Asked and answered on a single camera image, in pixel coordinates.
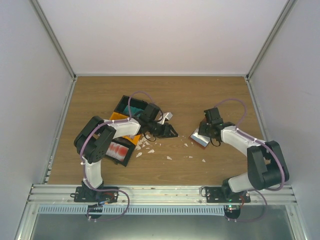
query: robotic arm base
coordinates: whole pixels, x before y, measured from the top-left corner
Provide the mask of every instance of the robotic arm base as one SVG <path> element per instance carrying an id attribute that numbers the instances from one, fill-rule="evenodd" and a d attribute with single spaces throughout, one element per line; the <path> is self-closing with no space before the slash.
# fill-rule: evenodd
<path id="1" fill-rule="evenodd" d="M 119 189 L 115 186 L 104 186 L 102 183 L 97 189 Z M 70 194 L 74 198 L 75 203 L 100 203 L 107 202 L 108 204 L 116 203 L 118 201 L 117 191 L 95 191 L 90 189 L 83 181 L 81 186 L 75 189 L 75 193 Z"/>

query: enclosure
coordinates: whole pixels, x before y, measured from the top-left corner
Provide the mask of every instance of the enclosure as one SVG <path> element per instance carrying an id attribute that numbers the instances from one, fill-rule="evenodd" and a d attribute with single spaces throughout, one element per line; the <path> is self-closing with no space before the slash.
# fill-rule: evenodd
<path id="1" fill-rule="evenodd" d="M 319 13 L 315 0 L 3 3 L 3 239 L 317 239 Z M 116 192 L 91 217 L 126 213 L 88 221 L 92 201 L 71 195 L 84 178 L 75 138 L 136 91 L 172 113 L 178 136 L 141 136 L 127 166 L 103 158 L 104 185 L 128 199 Z M 254 191 L 230 205 L 239 222 L 208 189 L 246 173 L 247 156 L 190 138 L 226 99 L 245 104 L 237 127 L 279 143 L 290 174 L 281 190 L 261 190 L 267 206 Z M 245 112 L 233 100 L 218 108 L 234 124 Z"/>

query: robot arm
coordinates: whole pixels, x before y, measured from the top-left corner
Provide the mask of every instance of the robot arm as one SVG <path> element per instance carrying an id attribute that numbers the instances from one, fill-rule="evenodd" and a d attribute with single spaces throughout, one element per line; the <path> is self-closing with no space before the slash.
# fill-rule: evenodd
<path id="1" fill-rule="evenodd" d="M 280 162 L 284 180 L 289 172 L 281 148 L 276 141 L 265 142 L 241 131 L 231 122 L 224 122 L 217 107 L 204 111 L 205 121 L 198 134 L 229 144 L 247 157 L 248 172 L 228 178 L 222 183 L 222 191 L 228 201 L 236 193 L 252 189 L 265 189 L 280 184 L 282 176 L 275 158 L 262 146 L 267 145 Z"/>
<path id="2" fill-rule="evenodd" d="M 174 138 L 178 134 L 168 124 L 167 120 L 172 117 L 171 113 L 165 113 L 160 120 L 155 120 L 160 108 L 153 103 L 147 105 L 139 117 L 134 116 L 122 120 L 103 120 L 99 116 L 94 116 L 79 133 L 74 140 L 77 153 L 80 154 L 87 141 L 82 153 L 84 164 L 84 178 L 79 193 L 74 198 L 75 202 L 95 202 L 97 193 L 92 190 L 103 188 L 101 177 L 101 161 L 105 156 L 111 141 L 127 135 L 139 135 L 149 132 L 158 138 Z M 89 135 L 101 126 L 89 140 Z"/>

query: black cable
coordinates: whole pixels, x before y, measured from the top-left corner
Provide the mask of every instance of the black cable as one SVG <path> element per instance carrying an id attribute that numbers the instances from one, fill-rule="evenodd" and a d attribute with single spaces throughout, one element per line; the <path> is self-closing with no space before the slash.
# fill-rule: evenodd
<path id="1" fill-rule="evenodd" d="M 160 112 L 161 112 L 161 118 L 160 118 L 159 120 L 156 120 L 156 121 L 155 121 L 156 123 L 158 123 L 158 122 L 162 121 L 162 119 L 164 119 L 164 113 L 163 113 L 163 111 L 161 110 L 161 108 L 160 108 Z"/>
<path id="2" fill-rule="evenodd" d="M 151 140 L 150 140 L 150 138 L 147 138 L 147 136 L 146 136 L 146 133 L 145 133 L 145 132 L 143 133 L 143 136 L 144 136 L 144 137 L 145 137 L 145 139 L 146 139 L 147 141 L 149 141 L 149 142 L 155 142 L 155 141 L 157 140 L 157 137 L 155 136 L 155 137 L 154 137 L 154 140 L 152 140 L 152 141 L 151 141 Z"/>
<path id="3" fill-rule="evenodd" d="M 203 198 L 206 198 L 206 197 L 207 197 L 206 195 L 203 195 L 203 194 L 202 194 L 202 191 L 203 191 L 205 188 L 206 188 L 206 186 L 203 186 L 203 187 L 200 189 L 200 195 L 201 195 L 201 197 L 203 197 Z"/>
<path id="4" fill-rule="evenodd" d="M 215 146 L 215 147 L 220 147 L 221 146 L 221 142 L 217 141 L 219 143 L 219 145 L 214 145 L 214 143 L 212 142 L 212 138 L 210 137 L 210 143 Z"/>

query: glass panel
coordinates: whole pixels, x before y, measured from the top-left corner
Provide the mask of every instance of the glass panel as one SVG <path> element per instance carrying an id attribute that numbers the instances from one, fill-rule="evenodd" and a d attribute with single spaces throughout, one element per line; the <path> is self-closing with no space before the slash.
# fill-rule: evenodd
<path id="1" fill-rule="evenodd" d="M 245 206 L 241 218 L 259 216 L 263 206 Z M 101 219 L 110 218 L 103 215 Z M 275 240 L 294 239 L 284 206 L 268 206 L 264 219 L 228 222 L 223 216 L 125 215 L 110 222 L 88 222 L 79 214 L 39 214 L 33 240 Z"/>

